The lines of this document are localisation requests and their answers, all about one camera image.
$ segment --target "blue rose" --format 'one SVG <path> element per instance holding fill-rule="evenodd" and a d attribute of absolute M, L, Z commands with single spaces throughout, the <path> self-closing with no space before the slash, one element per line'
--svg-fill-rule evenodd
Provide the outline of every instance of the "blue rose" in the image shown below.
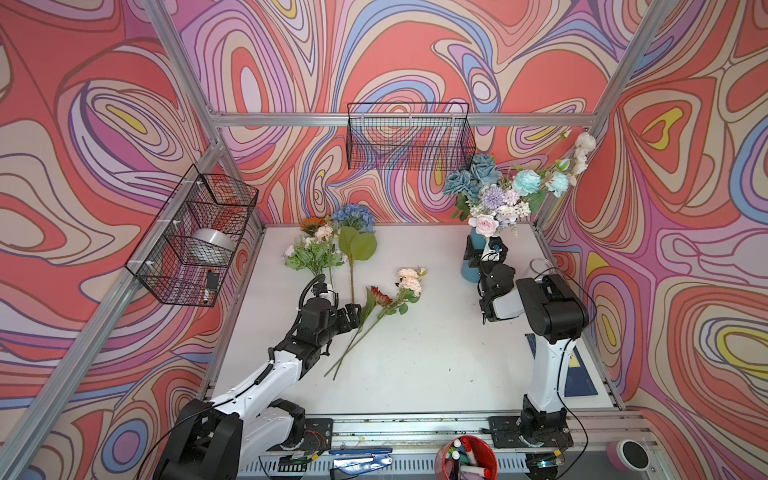
<path fill-rule="evenodd" d="M 471 182 L 465 192 L 467 194 L 467 199 L 471 202 L 479 202 L 481 188 L 482 188 L 482 185 L 478 181 L 475 180 Z"/>
<path fill-rule="evenodd" d="M 513 188 L 521 197 L 538 192 L 541 186 L 541 177 L 533 170 L 520 170 L 512 181 Z"/>
<path fill-rule="evenodd" d="M 472 175 L 466 170 L 457 170 L 451 172 L 445 177 L 445 183 L 442 186 L 442 192 L 445 195 L 458 195 L 467 190 Z"/>
<path fill-rule="evenodd" d="M 475 154 L 475 156 L 472 157 L 472 163 L 476 165 L 489 165 L 489 164 L 496 164 L 496 161 L 490 155 Z"/>
<path fill-rule="evenodd" d="M 557 198 L 560 198 L 560 196 L 568 189 L 568 177 L 565 176 L 565 174 L 561 172 L 554 172 L 551 177 L 549 177 L 549 180 L 547 180 L 544 185 L 551 191 Z"/>
<path fill-rule="evenodd" d="M 495 184 L 502 178 L 502 173 L 496 168 L 496 163 L 474 164 L 470 170 L 481 185 Z"/>

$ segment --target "vase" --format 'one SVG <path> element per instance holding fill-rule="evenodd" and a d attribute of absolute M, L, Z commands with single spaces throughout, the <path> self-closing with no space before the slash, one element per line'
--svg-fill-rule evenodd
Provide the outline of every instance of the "vase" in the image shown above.
<path fill-rule="evenodd" d="M 469 231 L 469 239 L 475 250 L 483 250 L 485 248 L 485 243 L 488 241 L 488 239 L 483 237 L 480 233 L 477 233 L 474 227 Z M 468 282 L 477 283 L 480 281 L 480 269 L 476 266 L 469 266 L 469 260 L 463 260 L 462 276 Z"/>

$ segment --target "wall-mounted basket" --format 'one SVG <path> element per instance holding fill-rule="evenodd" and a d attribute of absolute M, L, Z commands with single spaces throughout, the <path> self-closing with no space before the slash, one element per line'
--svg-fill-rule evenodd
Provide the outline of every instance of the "wall-mounted basket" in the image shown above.
<path fill-rule="evenodd" d="M 475 137 L 463 102 L 347 104 L 346 161 L 350 170 L 468 168 Z"/>
<path fill-rule="evenodd" d="M 126 268 L 161 303 L 213 306 L 259 191 L 227 175 L 194 172 L 194 184 L 159 241 Z"/>

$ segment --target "black cable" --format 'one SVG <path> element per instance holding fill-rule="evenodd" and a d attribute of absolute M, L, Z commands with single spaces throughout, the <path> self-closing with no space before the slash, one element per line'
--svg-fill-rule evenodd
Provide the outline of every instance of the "black cable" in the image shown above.
<path fill-rule="evenodd" d="M 578 454 L 578 457 L 576 457 L 576 459 L 574 460 L 574 462 L 573 462 L 573 463 L 571 463 L 571 464 L 568 466 L 568 468 L 566 468 L 566 469 L 565 469 L 565 472 L 562 472 L 560 475 L 558 475 L 557 477 L 555 477 L 555 479 L 554 479 L 554 480 L 559 480 L 560 478 L 563 478 L 563 475 L 565 475 L 566 473 L 568 473 L 568 470 L 570 470 L 571 468 L 573 468 L 573 466 L 574 466 L 574 465 L 576 465 L 576 462 L 578 462 L 578 459 L 580 459 L 580 458 L 581 458 L 581 456 L 584 454 L 584 452 L 586 452 L 586 451 L 587 451 L 587 447 L 589 446 L 589 434 L 587 433 L 587 429 L 586 429 L 586 428 L 584 428 L 584 424 L 583 424 L 583 423 L 581 423 L 581 420 L 580 420 L 580 419 L 579 419 L 579 418 L 576 416 L 576 414 L 575 414 L 575 413 L 573 413 L 573 412 L 571 411 L 571 409 L 569 409 L 569 408 L 568 408 L 568 406 L 567 406 L 567 405 L 565 405 L 565 402 L 563 402 L 563 399 L 562 399 L 562 397 L 560 397 L 560 375 L 563 373 L 563 368 L 562 368 L 562 366 L 563 366 L 563 362 L 565 361 L 565 353 L 568 351 L 568 346 L 569 346 L 569 345 L 571 345 L 571 342 L 573 342 L 573 341 L 574 341 L 574 339 L 569 339 L 569 340 L 568 340 L 568 343 L 566 343 L 566 344 L 565 344 L 565 348 L 563 349 L 563 356 L 562 356 L 562 357 L 560 357 L 560 370 L 558 371 L 558 387 L 555 389 L 555 392 L 558 394 L 558 398 L 560 399 L 560 403 L 562 403 L 562 404 L 563 404 L 563 406 L 565 407 L 565 410 L 566 410 L 566 411 L 568 411 L 568 413 L 570 413 L 571 415 L 573 415 L 573 416 L 574 416 L 574 418 L 576 419 L 576 421 L 578 422 L 578 424 L 579 424 L 579 425 L 581 425 L 581 430 L 583 430 L 583 431 L 584 431 L 584 437 L 586 438 L 586 441 L 584 442 L 584 448 L 581 450 L 581 453 L 579 453 L 579 454 Z"/>
<path fill-rule="evenodd" d="M 150 457 L 150 454 L 152 453 L 152 451 L 153 451 L 153 450 L 155 450 L 155 449 L 157 448 L 157 446 L 160 444 L 160 442 L 162 442 L 162 441 L 163 441 L 163 439 L 165 439 L 165 437 L 169 436 L 169 435 L 170 435 L 170 433 L 171 433 L 171 432 L 172 432 L 174 429 L 176 429 L 176 427 L 178 427 L 179 425 L 181 425 L 182 423 L 186 422 L 187 420 L 191 419 L 191 418 L 192 418 L 192 417 L 194 417 L 194 416 L 198 416 L 198 415 L 200 415 L 201 413 L 209 412 L 210 410 L 213 410 L 213 409 L 215 409 L 216 407 L 220 407 L 220 406 L 224 405 L 225 403 L 229 403 L 229 402 L 232 402 L 232 401 L 234 401 L 234 399 L 229 399 L 229 400 L 227 400 L 226 402 L 217 403 L 216 405 L 211 405 L 210 407 L 207 407 L 206 409 L 200 410 L 199 412 L 195 412 L 195 413 L 193 413 L 192 415 L 187 415 L 186 417 L 184 417 L 184 418 L 183 418 L 183 419 L 181 419 L 180 421 L 176 422 L 176 425 L 174 425 L 174 426 L 172 426 L 170 429 L 168 429 L 168 431 L 167 431 L 167 432 L 165 432 L 165 433 L 163 434 L 163 436 L 161 436 L 161 437 L 160 437 L 160 438 L 159 438 L 159 439 L 158 439 L 158 440 L 157 440 L 157 441 L 154 443 L 154 445 L 152 445 L 152 447 L 151 447 L 149 450 L 147 450 L 147 454 L 146 454 L 146 456 L 144 457 L 144 460 L 141 462 L 141 465 L 139 465 L 139 469 L 138 469 L 138 471 L 136 472 L 136 476 L 135 476 L 134 478 L 138 479 L 138 478 L 141 476 L 141 471 L 144 469 L 144 464 L 146 464 L 146 463 L 147 463 L 147 460 L 149 460 L 149 457 Z"/>

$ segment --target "red pen holder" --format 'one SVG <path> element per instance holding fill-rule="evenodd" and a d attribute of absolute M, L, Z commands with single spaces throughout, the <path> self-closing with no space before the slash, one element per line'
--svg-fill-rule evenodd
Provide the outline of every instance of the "red pen holder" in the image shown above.
<path fill-rule="evenodd" d="M 475 453 L 475 459 L 478 461 L 478 466 L 487 468 L 491 471 L 490 476 L 487 477 L 486 480 L 496 480 L 496 476 L 498 475 L 498 460 L 496 460 L 496 455 L 494 455 L 491 446 L 481 439 L 471 435 L 462 435 L 462 437 L 469 439 L 469 445 L 472 445 L 472 451 Z M 437 480 L 449 480 L 451 472 L 445 470 L 445 454 L 448 453 L 448 449 L 452 446 L 453 440 L 448 442 L 447 445 L 437 452 L 437 458 L 435 458 L 435 477 Z"/>

